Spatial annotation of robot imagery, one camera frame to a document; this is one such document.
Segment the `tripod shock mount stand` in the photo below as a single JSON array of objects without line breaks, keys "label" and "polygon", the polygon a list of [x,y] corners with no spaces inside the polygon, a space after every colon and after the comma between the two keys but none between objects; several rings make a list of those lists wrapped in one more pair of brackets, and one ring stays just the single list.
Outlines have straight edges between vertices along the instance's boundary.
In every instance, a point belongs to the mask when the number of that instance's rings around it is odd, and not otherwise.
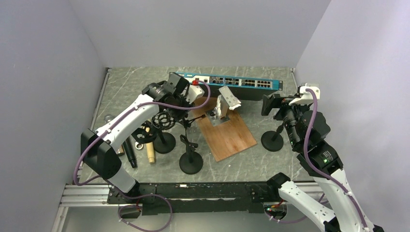
[{"label": "tripod shock mount stand", "polygon": [[181,124],[185,129],[190,128],[192,123],[198,119],[205,118],[202,114],[197,117],[190,117],[189,113],[185,113],[181,118],[172,117],[167,111],[157,113],[151,118],[152,125],[159,130],[170,130],[176,123]]}]

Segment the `shock mount desk stand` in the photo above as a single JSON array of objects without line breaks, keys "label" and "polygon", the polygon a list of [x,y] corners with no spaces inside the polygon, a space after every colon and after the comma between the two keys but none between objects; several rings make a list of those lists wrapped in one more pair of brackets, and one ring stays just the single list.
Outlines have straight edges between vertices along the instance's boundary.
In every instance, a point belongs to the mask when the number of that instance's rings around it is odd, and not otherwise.
[{"label": "shock mount desk stand", "polygon": [[157,129],[150,121],[145,121],[133,133],[132,137],[140,144],[153,143],[154,150],[160,154],[170,153],[176,146],[175,137]]}]

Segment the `yellow foam microphone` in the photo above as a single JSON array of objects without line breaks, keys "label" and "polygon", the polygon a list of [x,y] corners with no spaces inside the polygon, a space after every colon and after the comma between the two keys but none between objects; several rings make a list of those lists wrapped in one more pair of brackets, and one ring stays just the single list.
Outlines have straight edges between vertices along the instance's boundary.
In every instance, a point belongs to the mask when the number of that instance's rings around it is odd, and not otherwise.
[{"label": "yellow foam microphone", "polygon": [[155,158],[155,150],[154,150],[153,142],[146,143],[145,147],[146,147],[148,162],[150,164],[154,164],[156,162],[156,158]]}]

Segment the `clip desk mic stand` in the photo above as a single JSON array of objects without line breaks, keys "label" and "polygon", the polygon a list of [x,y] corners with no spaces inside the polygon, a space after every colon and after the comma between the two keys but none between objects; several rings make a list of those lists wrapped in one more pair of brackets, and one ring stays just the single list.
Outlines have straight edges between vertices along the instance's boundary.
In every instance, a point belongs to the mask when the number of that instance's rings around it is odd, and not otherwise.
[{"label": "clip desk mic stand", "polygon": [[196,174],[203,167],[203,158],[195,150],[197,143],[190,142],[185,135],[180,135],[180,140],[186,146],[185,153],[179,159],[179,167],[185,174]]}]

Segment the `black handheld microphone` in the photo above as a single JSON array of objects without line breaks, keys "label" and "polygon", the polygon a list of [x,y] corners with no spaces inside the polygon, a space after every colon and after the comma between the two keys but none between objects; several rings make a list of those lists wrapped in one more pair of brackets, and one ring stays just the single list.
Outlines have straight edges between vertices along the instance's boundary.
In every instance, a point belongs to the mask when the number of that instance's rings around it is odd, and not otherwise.
[{"label": "black handheld microphone", "polygon": [[127,138],[122,145],[131,167],[137,168],[136,156],[130,138]]}]

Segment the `silver mesh glitter microphone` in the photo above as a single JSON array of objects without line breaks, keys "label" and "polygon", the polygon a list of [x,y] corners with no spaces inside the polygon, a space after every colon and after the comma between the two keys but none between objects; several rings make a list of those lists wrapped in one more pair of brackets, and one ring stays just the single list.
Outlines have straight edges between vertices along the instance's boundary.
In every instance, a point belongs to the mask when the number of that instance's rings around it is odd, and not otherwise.
[{"label": "silver mesh glitter microphone", "polygon": [[[111,122],[114,118],[115,118],[115,117],[114,117],[113,115],[110,115],[110,114],[105,115],[105,116],[104,116],[104,122],[107,124],[107,123]],[[117,150],[117,155],[118,155],[119,157],[125,155],[125,151],[124,151],[124,149],[123,149],[123,145],[121,145],[121,146],[118,148],[118,150]]]}]

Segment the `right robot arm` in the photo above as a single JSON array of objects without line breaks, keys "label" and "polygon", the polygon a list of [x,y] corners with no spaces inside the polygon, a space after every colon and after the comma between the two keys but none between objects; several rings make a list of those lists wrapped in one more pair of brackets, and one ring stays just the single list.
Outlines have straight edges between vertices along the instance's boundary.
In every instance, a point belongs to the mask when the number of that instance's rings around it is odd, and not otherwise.
[{"label": "right robot arm", "polygon": [[318,111],[319,92],[312,88],[294,96],[263,96],[261,114],[277,109],[275,120],[281,121],[302,167],[313,177],[330,207],[302,191],[284,173],[267,181],[266,194],[273,201],[283,200],[296,207],[322,232],[381,232],[361,209],[346,177],[343,163],[325,137],[330,127]]}]

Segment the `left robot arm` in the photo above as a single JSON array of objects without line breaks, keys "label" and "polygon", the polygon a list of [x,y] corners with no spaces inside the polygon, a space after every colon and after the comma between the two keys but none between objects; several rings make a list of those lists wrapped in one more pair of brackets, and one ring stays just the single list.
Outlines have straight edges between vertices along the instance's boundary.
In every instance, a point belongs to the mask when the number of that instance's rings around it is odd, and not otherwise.
[{"label": "left robot arm", "polygon": [[98,177],[120,190],[127,203],[138,199],[140,183],[122,166],[117,150],[127,147],[130,137],[140,144],[152,143],[154,150],[166,154],[176,146],[167,130],[196,109],[194,101],[204,95],[199,81],[190,83],[171,72],[167,81],[147,85],[123,112],[96,130],[81,134],[81,156]]}]

